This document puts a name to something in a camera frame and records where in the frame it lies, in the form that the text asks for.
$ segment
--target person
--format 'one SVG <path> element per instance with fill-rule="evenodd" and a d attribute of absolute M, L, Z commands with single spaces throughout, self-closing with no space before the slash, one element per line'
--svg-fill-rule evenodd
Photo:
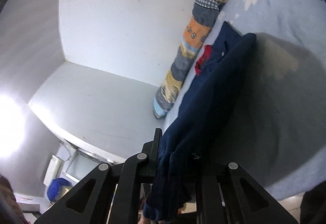
<path fill-rule="evenodd" d="M 2 193 L 4 199 L 8 203 L 8 205 L 12 208 L 15 215 L 22 221 L 24 224 L 29 224 L 29 222 L 25 219 L 24 214 L 19 207 L 14 191 L 12 189 L 12 186 L 7 178 L 5 178 L 3 175 L 0 175 L 0 192 Z M 4 219 L 2 219 L 3 216 L 0 214 L 0 223 L 6 223 Z"/>

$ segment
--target red fabric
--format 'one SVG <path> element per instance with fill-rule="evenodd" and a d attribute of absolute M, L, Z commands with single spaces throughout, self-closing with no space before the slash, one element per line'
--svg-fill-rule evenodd
<path fill-rule="evenodd" d="M 211 45 L 205 45 L 204 54 L 197 60 L 195 65 L 196 75 L 199 75 L 202 71 L 202 65 L 205 63 L 211 56 Z"/>

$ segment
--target white wall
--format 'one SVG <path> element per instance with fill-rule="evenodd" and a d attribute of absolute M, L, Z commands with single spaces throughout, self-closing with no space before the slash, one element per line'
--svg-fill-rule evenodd
<path fill-rule="evenodd" d="M 194 0 L 59 0 L 66 59 L 159 86 Z"/>
<path fill-rule="evenodd" d="M 14 101 L 24 130 L 16 150 L 0 155 L 0 173 L 15 192 L 43 197 L 43 178 L 59 140 L 26 103 L 63 62 L 58 0 L 9 0 L 0 14 L 0 97 Z M 7 136 L 0 135 L 2 147 Z"/>
<path fill-rule="evenodd" d="M 29 105 L 58 136 L 123 162 L 141 152 L 143 144 L 153 140 L 155 128 L 162 127 L 163 121 L 152 113 L 156 90 L 147 83 L 65 62 Z"/>

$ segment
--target blue object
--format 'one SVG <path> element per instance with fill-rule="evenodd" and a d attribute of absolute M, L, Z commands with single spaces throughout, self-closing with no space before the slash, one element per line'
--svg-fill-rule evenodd
<path fill-rule="evenodd" d="M 62 186 L 71 186 L 71 183 L 64 178 L 53 179 L 47 191 L 48 200 L 51 202 L 57 201 Z"/>
<path fill-rule="evenodd" d="M 195 76 L 178 117 L 162 137 L 156 177 L 144 206 L 144 217 L 171 220 L 190 200 L 181 182 L 188 158 L 191 153 L 203 155 L 228 122 L 255 41 L 255 34 L 241 37 L 224 22 L 211 56 Z"/>

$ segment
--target bed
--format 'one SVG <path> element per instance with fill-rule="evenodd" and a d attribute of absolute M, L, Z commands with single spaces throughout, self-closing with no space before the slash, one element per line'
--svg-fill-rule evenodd
<path fill-rule="evenodd" d="M 229 0 L 204 44 L 214 42 L 224 21 L 255 33 L 258 50 L 211 158 L 239 163 L 277 200 L 312 189 L 326 180 L 324 0 Z M 194 76 L 193 66 L 164 130 Z"/>

